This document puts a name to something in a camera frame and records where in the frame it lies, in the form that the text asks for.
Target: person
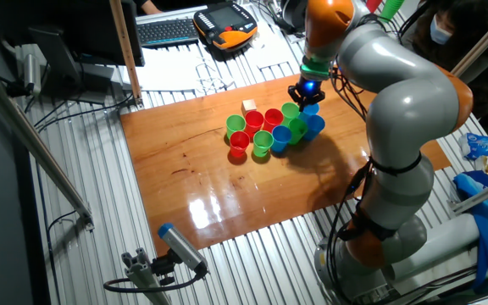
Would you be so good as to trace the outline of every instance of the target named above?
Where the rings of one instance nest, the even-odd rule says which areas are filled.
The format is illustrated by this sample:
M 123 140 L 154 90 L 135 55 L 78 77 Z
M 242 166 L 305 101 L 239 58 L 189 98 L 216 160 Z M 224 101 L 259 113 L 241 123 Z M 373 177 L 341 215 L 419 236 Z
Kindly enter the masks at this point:
M 421 0 L 399 34 L 404 47 L 451 71 L 488 31 L 488 0 Z M 473 113 L 488 113 L 488 48 L 460 79 L 474 94 Z
M 224 0 L 133 0 L 145 14 L 159 14 L 166 10 L 191 8 L 206 4 L 221 3 Z
M 151 0 L 133 0 L 137 7 L 141 8 L 144 14 L 159 14 L 162 13 L 159 8 L 153 4 Z

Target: plastic cup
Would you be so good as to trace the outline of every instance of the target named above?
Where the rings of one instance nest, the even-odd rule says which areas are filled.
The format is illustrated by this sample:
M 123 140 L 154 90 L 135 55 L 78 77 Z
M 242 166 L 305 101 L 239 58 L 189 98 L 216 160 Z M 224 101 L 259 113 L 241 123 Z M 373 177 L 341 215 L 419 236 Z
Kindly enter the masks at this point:
M 308 126 L 301 119 L 293 119 L 289 123 L 289 129 L 291 130 L 291 139 L 289 140 L 291 145 L 297 144 L 308 132 Z
M 257 111 L 257 110 L 252 110 L 249 111 L 246 114 L 246 128 L 244 131 L 251 137 L 253 138 L 253 135 L 255 135 L 256 132 L 261 130 L 261 127 L 263 126 L 264 118 L 263 115 Z
M 230 136 L 229 143 L 230 154 L 234 157 L 241 157 L 250 144 L 250 136 L 244 131 L 235 131 Z
M 230 140 L 230 136 L 235 131 L 243 131 L 246 128 L 246 121 L 241 115 L 233 114 L 225 121 L 227 125 L 227 139 Z
M 275 153 L 282 153 L 291 139 L 291 130 L 284 125 L 276 126 L 272 130 L 272 137 L 274 138 L 274 143 L 270 150 Z
M 284 114 L 278 109 L 269 109 L 264 114 L 263 130 L 272 132 L 272 130 L 284 121 Z
M 308 132 L 304 135 L 306 141 L 313 140 L 325 128 L 325 120 L 317 114 L 310 115 L 306 123 L 308 125 Z
M 319 112 L 319 104 L 315 103 L 314 105 L 306 106 L 302 112 L 298 115 L 298 118 L 303 121 L 308 121 L 310 115 L 317 114 Z
M 264 157 L 269 152 L 274 141 L 270 132 L 265 130 L 258 131 L 253 136 L 253 154 L 258 157 Z
M 281 112 L 284 114 L 284 120 L 281 122 L 284 126 L 289 126 L 292 119 L 296 119 L 300 114 L 298 105 L 295 103 L 285 103 L 281 106 Z

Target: wooden table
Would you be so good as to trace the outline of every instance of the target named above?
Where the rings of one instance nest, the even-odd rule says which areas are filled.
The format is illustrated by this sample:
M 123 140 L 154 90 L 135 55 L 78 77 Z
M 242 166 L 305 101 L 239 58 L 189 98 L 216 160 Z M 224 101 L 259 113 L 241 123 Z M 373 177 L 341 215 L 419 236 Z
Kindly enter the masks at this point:
M 290 101 L 299 75 L 122 115 L 127 145 L 156 250 L 167 246 L 158 228 L 172 222 L 197 248 L 240 236 L 341 200 L 352 175 L 366 162 L 363 121 L 323 84 L 324 131 L 283 158 L 229 158 L 225 120 L 255 99 L 262 113 Z M 364 92 L 369 106 L 374 94 Z M 435 170 L 449 166 L 435 141 L 423 147 Z

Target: green cup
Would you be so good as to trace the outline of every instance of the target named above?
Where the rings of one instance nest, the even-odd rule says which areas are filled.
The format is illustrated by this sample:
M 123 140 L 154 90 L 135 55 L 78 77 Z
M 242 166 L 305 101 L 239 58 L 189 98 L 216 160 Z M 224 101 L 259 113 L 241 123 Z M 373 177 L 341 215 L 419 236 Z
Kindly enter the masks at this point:
M 308 132 L 308 126 L 301 119 L 293 119 L 289 123 L 289 130 L 291 130 L 291 139 L 289 140 L 289 144 L 295 145 L 304 135 L 306 135 Z
M 291 102 L 283 104 L 281 106 L 281 112 L 284 114 L 284 120 L 281 124 L 286 127 L 289 127 L 289 122 L 300 114 L 298 106 Z
M 258 131 L 253 136 L 253 154 L 258 157 L 264 157 L 274 142 L 275 139 L 270 132 L 265 130 Z
M 227 138 L 230 139 L 230 136 L 235 131 L 244 131 L 246 128 L 246 120 L 238 114 L 233 114 L 225 121 L 227 125 Z

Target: keyboard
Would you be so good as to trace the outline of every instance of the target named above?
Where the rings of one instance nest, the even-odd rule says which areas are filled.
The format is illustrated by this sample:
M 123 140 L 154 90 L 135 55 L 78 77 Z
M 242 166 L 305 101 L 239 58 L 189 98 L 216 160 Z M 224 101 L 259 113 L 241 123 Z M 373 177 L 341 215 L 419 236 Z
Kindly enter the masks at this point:
M 143 47 L 167 47 L 199 38 L 193 19 L 156 21 L 137 26 Z

